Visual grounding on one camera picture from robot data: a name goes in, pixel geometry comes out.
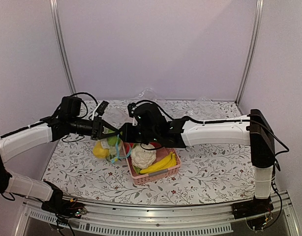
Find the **banana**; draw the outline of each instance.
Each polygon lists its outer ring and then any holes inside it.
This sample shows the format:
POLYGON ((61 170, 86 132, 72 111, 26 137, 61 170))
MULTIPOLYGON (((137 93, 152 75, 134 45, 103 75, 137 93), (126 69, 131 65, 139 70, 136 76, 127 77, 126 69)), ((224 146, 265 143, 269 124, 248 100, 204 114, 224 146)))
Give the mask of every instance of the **banana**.
POLYGON ((176 155, 173 153, 172 154, 172 159, 165 166, 163 166, 162 168, 160 168, 159 170, 156 170, 156 171, 165 170, 167 168, 176 166, 176 164, 177 164, 177 162, 176 162, 176 155))
POLYGON ((173 155, 173 153, 170 152, 170 154, 168 154, 162 160, 154 163, 153 165, 150 165, 146 169, 142 169, 139 173, 144 175, 144 174, 148 174, 148 173, 158 171, 160 168, 163 168, 165 165, 167 165, 169 163, 169 161, 172 159, 172 155, 173 155))

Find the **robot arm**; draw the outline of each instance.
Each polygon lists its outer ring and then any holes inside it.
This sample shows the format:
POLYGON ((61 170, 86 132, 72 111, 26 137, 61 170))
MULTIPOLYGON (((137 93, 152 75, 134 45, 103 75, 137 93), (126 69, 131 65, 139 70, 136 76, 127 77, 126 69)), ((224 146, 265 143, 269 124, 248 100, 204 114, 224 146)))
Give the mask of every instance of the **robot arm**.
MULTIPOLYGON (((163 147, 185 148, 197 144, 234 143, 251 146, 251 159, 255 167, 255 197, 253 213, 272 209, 270 189, 272 171, 275 162, 274 140, 269 133, 271 128, 258 110, 252 110, 249 116, 219 120, 199 121, 190 117, 167 121, 158 105, 150 102, 128 105, 131 117, 136 124, 125 123, 117 130, 100 117, 108 103, 103 102, 96 110, 94 120, 78 118, 81 99, 64 97, 56 116, 41 119, 41 122, 22 128, 0 137, 0 193, 10 192, 30 196, 46 201, 45 210, 63 211, 66 204, 62 200, 62 191, 49 182, 32 180, 6 171, 3 164, 21 152, 35 146, 61 139, 69 133, 91 136, 93 140, 119 135, 124 142, 158 142, 163 147), (113 133, 104 134, 104 128, 113 133)), ((246 206, 234 206, 234 211, 246 206)))

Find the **pink plastic basket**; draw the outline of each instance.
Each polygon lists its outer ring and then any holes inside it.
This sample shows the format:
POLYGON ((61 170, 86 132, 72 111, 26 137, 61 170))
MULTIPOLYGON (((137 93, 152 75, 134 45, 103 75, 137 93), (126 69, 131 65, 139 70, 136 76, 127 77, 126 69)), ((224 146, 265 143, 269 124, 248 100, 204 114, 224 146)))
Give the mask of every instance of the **pink plastic basket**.
POLYGON ((157 179, 160 179, 160 178, 164 178, 164 177, 167 177, 167 176, 177 174, 177 172, 179 171, 179 168, 181 167, 181 159, 178 156, 178 154, 176 153, 174 148, 165 148, 164 147, 164 148, 161 148, 161 149, 157 150, 156 151, 156 160, 154 161, 154 163, 160 161, 162 158, 167 156, 171 151, 173 153, 175 153, 175 155, 176 155, 176 162, 177 162, 176 166, 167 168, 165 170, 153 172, 153 173, 150 173, 150 174, 145 174, 145 175, 139 175, 134 171, 134 169, 132 167, 132 164, 131 164, 131 157, 128 157, 126 159, 126 161, 127 161, 127 165, 129 166, 130 175, 131 175, 134 183, 136 185, 139 185, 139 184, 143 184, 143 183, 146 183, 146 182, 154 181, 154 180, 157 180, 157 179))

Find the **table surface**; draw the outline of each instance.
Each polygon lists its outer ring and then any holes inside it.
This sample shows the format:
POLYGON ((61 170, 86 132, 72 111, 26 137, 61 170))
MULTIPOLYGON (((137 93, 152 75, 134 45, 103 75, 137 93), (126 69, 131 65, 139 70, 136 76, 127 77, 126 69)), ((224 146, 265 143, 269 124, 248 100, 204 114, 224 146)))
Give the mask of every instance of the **table surface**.
MULTIPOLYGON (((129 100, 110 101, 107 114, 112 122, 129 100)), ((89 111, 93 102, 86 102, 89 111)), ((232 102, 163 101, 174 118, 191 115, 197 119, 240 116, 232 102)), ((68 140, 77 136, 71 135, 68 140)), ((177 149, 181 157, 179 173, 143 185, 135 185, 126 161, 111 164, 92 154, 95 141, 84 138, 75 143, 59 141, 44 173, 65 195, 144 205, 211 204, 250 199, 254 194, 254 173, 250 147, 219 144, 177 149)))

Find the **cauliflower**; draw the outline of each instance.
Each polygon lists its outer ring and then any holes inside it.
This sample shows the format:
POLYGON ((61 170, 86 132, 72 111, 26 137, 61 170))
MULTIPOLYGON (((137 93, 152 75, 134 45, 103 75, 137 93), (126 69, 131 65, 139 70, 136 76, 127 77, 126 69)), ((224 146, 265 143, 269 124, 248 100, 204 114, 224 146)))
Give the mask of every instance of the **cauliflower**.
MULTIPOLYGON (((145 149, 154 148, 153 145, 143 145, 145 149)), ((146 169, 152 165, 153 161, 156 159, 156 150, 148 151, 144 150, 140 145, 135 146, 131 151, 131 163, 140 169, 146 169)))

